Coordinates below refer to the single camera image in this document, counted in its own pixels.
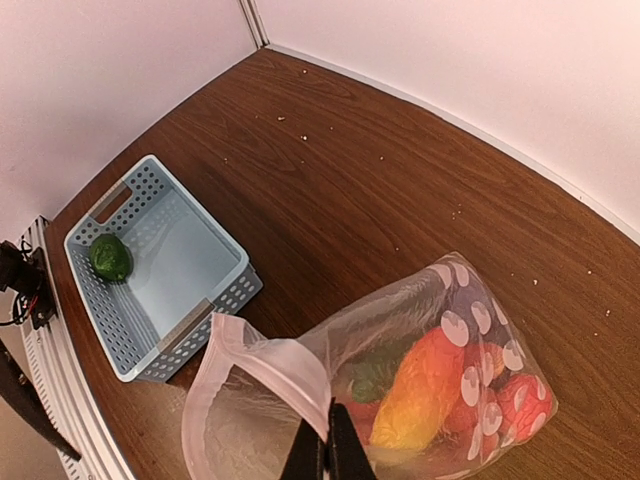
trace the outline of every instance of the wooden table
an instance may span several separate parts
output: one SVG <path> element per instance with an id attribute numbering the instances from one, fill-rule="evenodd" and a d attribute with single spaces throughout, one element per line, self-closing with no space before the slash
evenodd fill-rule
<path id="1" fill-rule="evenodd" d="M 120 383 L 87 318 L 66 233 L 155 153 L 249 252 L 265 289 L 242 314 L 298 335 L 457 250 L 526 336 L 560 401 L 479 479 L 640 478 L 640 249 L 587 207 L 411 104 L 260 51 L 160 120 L 53 221 L 47 244 L 78 357 L 140 479 L 188 478 L 168 385 Z"/>

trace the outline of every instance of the light blue basket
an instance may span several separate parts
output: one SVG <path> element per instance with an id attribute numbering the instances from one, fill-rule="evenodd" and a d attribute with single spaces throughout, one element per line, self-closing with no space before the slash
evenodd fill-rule
<path id="1" fill-rule="evenodd" d="M 123 192 L 111 217 L 96 220 Z M 110 284 L 89 262 L 103 233 L 129 248 L 134 271 Z M 210 313 L 235 314 L 262 288 L 244 249 L 154 156 L 143 158 L 69 232 L 65 251 L 113 371 L 166 382 L 209 339 Z"/>

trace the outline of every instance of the green avocado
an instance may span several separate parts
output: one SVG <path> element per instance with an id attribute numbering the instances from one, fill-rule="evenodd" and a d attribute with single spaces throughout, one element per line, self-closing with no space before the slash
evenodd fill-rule
<path id="1" fill-rule="evenodd" d="M 96 274 L 109 282 L 123 282 L 133 271 L 129 250 L 111 234 L 94 240 L 89 248 L 89 261 Z"/>

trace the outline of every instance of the plastic bag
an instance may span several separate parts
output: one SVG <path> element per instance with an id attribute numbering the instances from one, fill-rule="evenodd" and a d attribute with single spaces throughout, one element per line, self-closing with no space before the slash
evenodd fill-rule
<path id="1" fill-rule="evenodd" d="M 326 440 L 332 397 L 380 480 L 477 473 L 557 410 L 520 334 L 454 253 L 296 340 L 213 315 L 183 417 L 192 478 L 279 479 L 302 418 Z"/>

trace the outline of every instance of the pink wall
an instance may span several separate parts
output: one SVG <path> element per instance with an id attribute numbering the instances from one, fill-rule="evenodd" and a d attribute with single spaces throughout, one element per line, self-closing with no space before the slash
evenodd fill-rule
<path id="1" fill-rule="evenodd" d="M 237 0 L 0 0 L 0 240 L 254 50 Z"/>
<path id="2" fill-rule="evenodd" d="M 257 3 L 275 45 L 478 127 L 640 240 L 637 0 Z"/>

